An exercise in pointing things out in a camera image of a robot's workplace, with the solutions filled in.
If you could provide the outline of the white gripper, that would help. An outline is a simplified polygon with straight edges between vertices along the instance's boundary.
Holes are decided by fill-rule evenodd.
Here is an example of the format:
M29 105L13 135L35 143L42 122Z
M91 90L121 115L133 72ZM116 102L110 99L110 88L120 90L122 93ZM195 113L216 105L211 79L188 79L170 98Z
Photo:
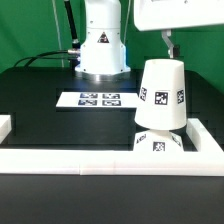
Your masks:
M169 57L178 58L180 46L165 29L224 24L224 0L134 0L134 24L140 31L162 30Z

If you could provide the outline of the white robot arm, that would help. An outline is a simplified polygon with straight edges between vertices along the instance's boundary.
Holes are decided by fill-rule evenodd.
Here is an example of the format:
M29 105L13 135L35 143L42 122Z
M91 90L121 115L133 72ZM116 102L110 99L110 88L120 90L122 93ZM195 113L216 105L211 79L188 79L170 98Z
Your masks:
M80 49L79 77L96 81L117 79L130 71L120 39L119 0L84 0L86 39ZM224 24L224 0L134 0L134 24L140 31L159 30L171 58L177 28Z

